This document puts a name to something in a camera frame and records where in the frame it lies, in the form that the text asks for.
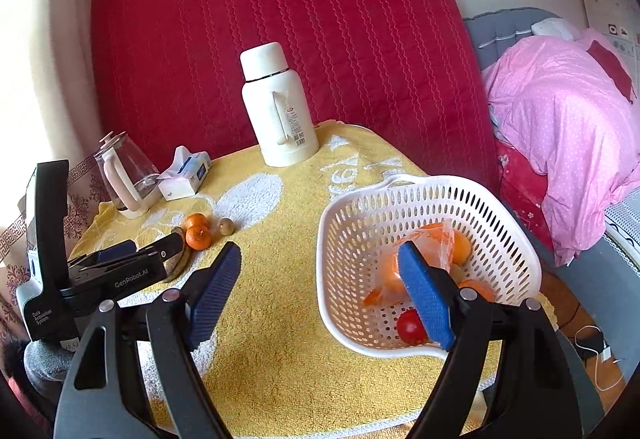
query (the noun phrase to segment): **thermos handle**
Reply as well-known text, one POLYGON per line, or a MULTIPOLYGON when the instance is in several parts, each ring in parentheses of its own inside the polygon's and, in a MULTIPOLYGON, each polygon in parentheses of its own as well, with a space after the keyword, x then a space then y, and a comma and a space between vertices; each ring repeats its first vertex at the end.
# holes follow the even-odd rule
POLYGON ((271 101, 267 102, 267 125, 270 127, 271 138, 276 141, 277 144, 285 144, 289 140, 289 136, 284 131, 280 114, 278 113, 278 106, 276 105, 276 93, 274 90, 270 92, 271 101))
POLYGON ((125 205, 126 209, 131 212, 137 212, 140 209, 142 197, 136 191, 135 186, 129 179, 120 159, 116 152, 111 149, 105 152, 104 156, 104 175, 107 177, 109 184, 125 205))

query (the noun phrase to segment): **tissue box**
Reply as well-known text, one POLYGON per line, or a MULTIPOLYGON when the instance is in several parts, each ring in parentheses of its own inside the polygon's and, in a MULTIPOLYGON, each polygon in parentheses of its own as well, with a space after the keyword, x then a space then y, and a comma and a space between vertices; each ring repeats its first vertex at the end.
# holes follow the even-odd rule
POLYGON ((175 149, 171 167, 158 177, 162 196, 166 200, 175 200, 195 195, 210 169, 208 153, 192 154, 184 146, 179 146, 175 149))

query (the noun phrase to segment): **red cloth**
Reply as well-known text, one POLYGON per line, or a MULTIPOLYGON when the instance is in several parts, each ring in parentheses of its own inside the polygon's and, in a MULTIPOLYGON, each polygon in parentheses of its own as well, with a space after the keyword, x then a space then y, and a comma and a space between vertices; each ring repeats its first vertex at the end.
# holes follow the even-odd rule
POLYGON ((607 73, 607 76, 613 80, 620 94, 626 98, 626 101, 632 103, 631 91, 634 85, 631 77, 626 73, 626 70, 622 68, 616 55, 596 41, 591 44, 587 52, 600 64, 600 67, 607 73))
POLYGON ((6 383, 14 393, 15 398, 20 402, 28 416, 35 421, 36 425, 40 427, 47 436, 50 436, 51 425, 49 424, 47 419, 40 413, 40 411, 35 406, 33 406, 28 396, 20 388, 18 382, 13 377, 7 377, 6 383))
POLYGON ((536 174, 524 155, 498 139, 495 151, 500 168, 500 200, 553 252, 554 244, 541 208, 548 186, 546 175, 536 174))
POLYGON ((474 53, 454 0, 92 0, 105 130, 160 168, 175 146, 212 157, 256 143, 239 54, 279 41, 314 122, 364 125, 430 174, 497 192, 474 53))

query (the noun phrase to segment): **gray headboard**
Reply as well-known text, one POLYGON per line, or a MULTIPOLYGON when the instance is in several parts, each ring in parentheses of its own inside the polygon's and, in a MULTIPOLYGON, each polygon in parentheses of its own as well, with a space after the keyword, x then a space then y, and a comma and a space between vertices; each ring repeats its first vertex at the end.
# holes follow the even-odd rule
POLYGON ((518 40, 531 36, 531 26, 545 18, 558 18, 558 15, 535 7, 521 7, 465 18, 480 69, 497 62, 518 40))

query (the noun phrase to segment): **white thermos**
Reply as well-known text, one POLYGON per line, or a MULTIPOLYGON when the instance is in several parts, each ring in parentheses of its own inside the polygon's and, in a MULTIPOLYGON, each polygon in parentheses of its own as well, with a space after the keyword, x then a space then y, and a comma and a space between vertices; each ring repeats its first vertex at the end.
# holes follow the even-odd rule
POLYGON ((282 46, 260 45, 240 54, 246 83, 242 100, 267 166, 309 159, 319 144, 300 76, 289 69, 282 46))

